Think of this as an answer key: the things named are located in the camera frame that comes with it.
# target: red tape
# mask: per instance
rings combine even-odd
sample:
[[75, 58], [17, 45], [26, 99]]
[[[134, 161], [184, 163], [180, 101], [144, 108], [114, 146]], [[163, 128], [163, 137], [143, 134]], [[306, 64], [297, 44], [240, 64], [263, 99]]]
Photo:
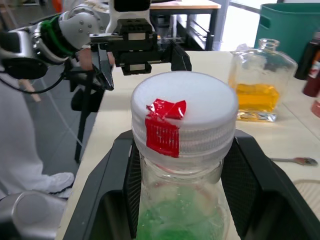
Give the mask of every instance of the red tape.
[[185, 100], [177, 103], [156, 99], [146, 108], [146, 146], [156, 152], [177, 158], [179, 156], [179, 128], [166, 119], [181, 120], [187, 109]]

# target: green liquid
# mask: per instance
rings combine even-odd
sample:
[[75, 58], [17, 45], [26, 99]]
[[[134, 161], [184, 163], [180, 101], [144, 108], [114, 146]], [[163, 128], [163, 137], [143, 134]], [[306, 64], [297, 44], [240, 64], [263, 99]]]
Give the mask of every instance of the green liquid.
[[194, 194], [162, 201], [142, 212], [136, 240], [222, 240], [223, 219], [215, 208], [203, 213], [192, 201]]

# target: glass jar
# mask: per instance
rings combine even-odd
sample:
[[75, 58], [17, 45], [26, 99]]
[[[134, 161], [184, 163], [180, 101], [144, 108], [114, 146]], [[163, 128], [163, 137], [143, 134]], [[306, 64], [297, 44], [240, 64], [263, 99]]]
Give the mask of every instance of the glass jar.
[[[168, 117], [181, 101], [181, 117]], [[224, 240], [230, 211], [220, 176], [236, 128], [235, 92], [209, 75], [168, 72], [137, 86], [131, 112], [142, 173], [136, 239]]]
[[228, 83], [238, 96], [237, 119], [274, 122], [297, 63], [276, 51], [279, 41], [260, 39], [259, 48], [233, 53]]

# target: white pants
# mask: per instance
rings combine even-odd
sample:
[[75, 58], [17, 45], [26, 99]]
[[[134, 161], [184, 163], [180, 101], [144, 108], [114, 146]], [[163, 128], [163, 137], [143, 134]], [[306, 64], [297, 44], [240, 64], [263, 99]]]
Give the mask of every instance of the white pants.
[[[0, 78], [17, 87], [6, 74]], [[0, 183], [9, 194], [24, 190], [45, 191], [50, 177], [42, 174], [32, 118], [21, 92], [0, 82]], [[5, 197], [0, 189], [0, 199]]]

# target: teal plastic bin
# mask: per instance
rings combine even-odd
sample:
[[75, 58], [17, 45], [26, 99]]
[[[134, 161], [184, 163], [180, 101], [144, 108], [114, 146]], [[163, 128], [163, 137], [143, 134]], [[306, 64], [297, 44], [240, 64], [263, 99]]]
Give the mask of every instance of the teal plastic bin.
[[320, 3], [263, 4], [254, 47], [259, 39], [276, 39], [277, 51], [299, 62], [316, 31], [320, 31]]

